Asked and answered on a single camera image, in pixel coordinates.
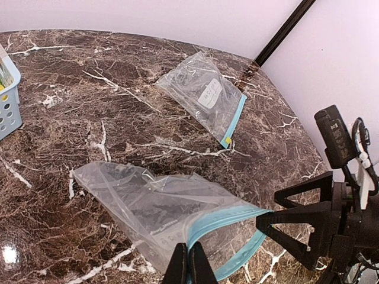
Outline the blue perforated plastic basket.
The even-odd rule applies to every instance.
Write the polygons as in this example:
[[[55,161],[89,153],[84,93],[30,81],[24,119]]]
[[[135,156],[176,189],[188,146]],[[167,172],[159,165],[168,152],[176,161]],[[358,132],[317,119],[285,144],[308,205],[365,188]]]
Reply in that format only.
[[[0,139],[3,140],[22,124],[20,114],[20,98],[18,85],[21,81],[21,73],[16,65],[1,46],[1,85],[8,87],[9,98],[6,102],[1,101],[1,132]]]

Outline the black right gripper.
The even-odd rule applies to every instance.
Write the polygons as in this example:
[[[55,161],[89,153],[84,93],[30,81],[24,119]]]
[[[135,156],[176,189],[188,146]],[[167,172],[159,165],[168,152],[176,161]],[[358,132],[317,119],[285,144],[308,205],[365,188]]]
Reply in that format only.
[[[320,189],[319,203],[302,206],[289,199],[313,189]],[[361,209],[359,192],[325,172],[276,191],[274,200],[287,209],[260,215],[256,227],[305,268],[315,269],[321,256],[333,259],[335,273],[361,261],[378,262],[378,195]]]

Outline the right black corner post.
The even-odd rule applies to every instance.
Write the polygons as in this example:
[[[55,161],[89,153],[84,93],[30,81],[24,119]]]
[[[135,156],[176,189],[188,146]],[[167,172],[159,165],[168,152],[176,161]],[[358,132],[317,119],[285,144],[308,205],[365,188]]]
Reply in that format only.
[[[255,62],[259,67],[262,67],[263,64],[270,58],[273,52],[280,46],[280,44],[284,41],[284,39],[289,35],[289,33],[293,30],[293,28],[298,24],[298,22],[303,18],[303,16],[315,2],[315,0],[302,0],[299,3],[296,9],[285,21],[285,23],[283,23],[273,38],[271,38],[268,44],[255,58]]]

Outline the yellow toy food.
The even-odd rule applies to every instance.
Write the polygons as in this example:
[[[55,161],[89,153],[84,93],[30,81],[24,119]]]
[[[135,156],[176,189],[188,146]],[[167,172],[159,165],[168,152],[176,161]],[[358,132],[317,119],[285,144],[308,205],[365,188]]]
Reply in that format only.
[[[8,100],[8,98],[9,98],[8,87],[0,85],[0,96],[1,96],[2,102],[6,102]]]

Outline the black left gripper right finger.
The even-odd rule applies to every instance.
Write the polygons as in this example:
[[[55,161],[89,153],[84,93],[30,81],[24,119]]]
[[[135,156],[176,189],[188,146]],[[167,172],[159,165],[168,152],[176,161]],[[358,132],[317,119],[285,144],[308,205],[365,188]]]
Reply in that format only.
[[[189,251],[189,273],[193,284],[218,284],[200,242],[196,242]]]

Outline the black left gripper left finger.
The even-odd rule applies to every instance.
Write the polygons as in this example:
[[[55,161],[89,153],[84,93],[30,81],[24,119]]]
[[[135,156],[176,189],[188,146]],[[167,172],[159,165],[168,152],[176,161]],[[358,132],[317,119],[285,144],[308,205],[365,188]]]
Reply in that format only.
[[[186,284],[188,268],[188,249],[185,243],[175,246],[170,262],[163,277],[162,284]]]

